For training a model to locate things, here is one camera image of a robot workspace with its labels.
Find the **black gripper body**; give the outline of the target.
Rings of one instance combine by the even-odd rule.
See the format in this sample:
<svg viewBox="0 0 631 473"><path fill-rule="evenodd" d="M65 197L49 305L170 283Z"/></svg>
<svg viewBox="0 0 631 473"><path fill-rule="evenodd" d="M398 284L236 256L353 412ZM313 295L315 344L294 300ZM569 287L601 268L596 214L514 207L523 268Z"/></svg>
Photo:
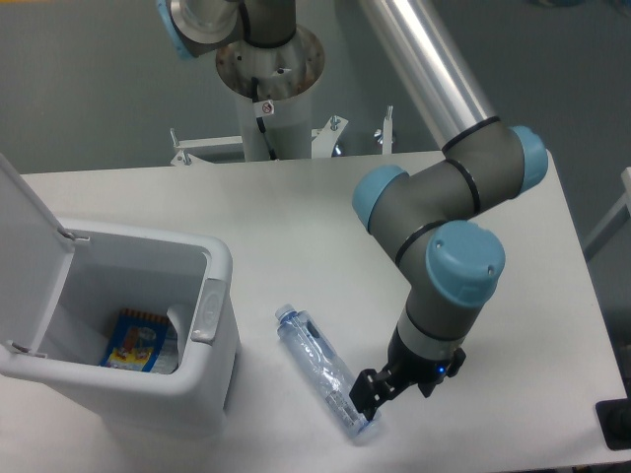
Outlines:
<svg viewBox="0 0 631 473"><path fill-rule="evenodd" d="M391 373L390 384L394 394L419 382L435 382L436 386L445 377L454 377L466 359L462 348L456 348L451 355L438 360L421 357L412 352L402 341L398 329L395 329L387 348L387 363L384 370Z"/></svg>

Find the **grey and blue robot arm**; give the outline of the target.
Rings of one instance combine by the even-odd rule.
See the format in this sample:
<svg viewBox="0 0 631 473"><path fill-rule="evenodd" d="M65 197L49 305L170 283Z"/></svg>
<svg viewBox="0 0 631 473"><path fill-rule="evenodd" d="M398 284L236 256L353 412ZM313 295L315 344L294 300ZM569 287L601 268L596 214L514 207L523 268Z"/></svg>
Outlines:
<svg viewBox="0 0 631 473"><path fill-rule="evenodd" d="M350 390L372 419L406 388L430 395L457 374L462 342L505 266L501 242L474 218L538 185L548 155L530 129L495 114L430 2L361 7L444 156L415 174L378 167L353 193L359 220L410 285L386 365L360 372ZM322 58L294 2L161 1L157 9L177 53L214 52L224 83L245 100L248 156L306 154L310 130L296 130L280 106L314 86Z"/></svg>

